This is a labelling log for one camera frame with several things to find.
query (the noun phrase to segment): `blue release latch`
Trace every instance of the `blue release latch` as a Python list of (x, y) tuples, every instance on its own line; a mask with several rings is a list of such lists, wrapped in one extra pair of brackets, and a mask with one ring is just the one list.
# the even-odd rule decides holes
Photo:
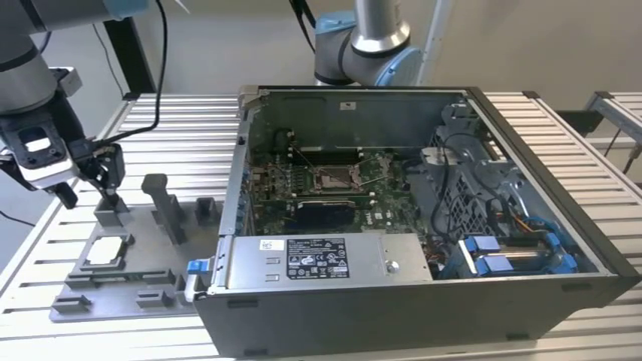
[(514, 271), (513, 265), (504, 255), (480, 257), (474, 262), (474, 266), (481, 277)]
[(197, 259), (189, 263), (189, 275), (206, 275), (210, 272), (210, 261)]
[(465, 243), (469, 252), (494, 253), (502, 250), (497, 237), (492, 235), (470, 235)]

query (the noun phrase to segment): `motherboard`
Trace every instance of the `motherboard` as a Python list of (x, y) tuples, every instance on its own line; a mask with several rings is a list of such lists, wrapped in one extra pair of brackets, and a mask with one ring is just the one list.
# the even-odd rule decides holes
[(426, 224), (393, 150), (291, 147), (253, 162), (257, 235), (417, 233)]

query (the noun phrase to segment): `slotted aluminum surface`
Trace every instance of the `slotted aluminum surface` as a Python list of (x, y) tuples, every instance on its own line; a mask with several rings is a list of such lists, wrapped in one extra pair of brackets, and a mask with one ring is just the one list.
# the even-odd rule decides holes
[(612, 95), (625, 108), (642, 117), (642, 93), (612, 93)]
[[(492, 101), (541, 155), (630, 262), (642, 271), (642, 201), (638, 191), (586, 146), (548, 106), (521, 93), (490, 93)], [(113, 120), (121, 131), (153, 121), (154, 98), (123, 105)], [(127, 177), (121, 194), (131, 205), (151, 204), (138, 190), (142, 177), (170, 175), (181, 199), (222, 200), (237, 131), (235, 96), (165, 96), (161, 127), (123, 141)], [(0, 358), (217, 359), (198, 316), (54, 324), (49, 306), (95, 226), (98, 195), (75, 185), (81, 206), (54, 202), (0, 277)], [(578, 311), (538, 341), (421, 350), (298, 357), (293, 360), (597, 360), (642, 355), (642, 287), (609, 307)]]

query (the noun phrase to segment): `metal case frame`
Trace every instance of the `metal case frame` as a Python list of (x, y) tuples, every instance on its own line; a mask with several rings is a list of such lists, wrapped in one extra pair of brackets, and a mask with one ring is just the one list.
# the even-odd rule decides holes
[(263, 86), (241, 97), (242, 123), (221, 226), (213, 286), (197, 310), (225, 356), (345, 353), (537, 339), (572, 313), (604, 307), (641, 280), (640, 274), (564, 189), (509, 122), (474, 87), (334, 87), (346, 92), (461, 92), (486, 120), (498, 146), (537, 184), (554, 212), (590, 247), (602, 273), (438, 281), (386, 287), (227, 291), (241, 183), (249, 151), (253, 102), (273, 91), (323, 91), (306, 86)]

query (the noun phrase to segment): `warning label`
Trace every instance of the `warning label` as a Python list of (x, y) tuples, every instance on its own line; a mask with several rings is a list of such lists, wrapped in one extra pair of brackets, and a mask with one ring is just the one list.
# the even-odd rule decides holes
[(349, 278), (345, 238), (289, 239), (289, 278)]

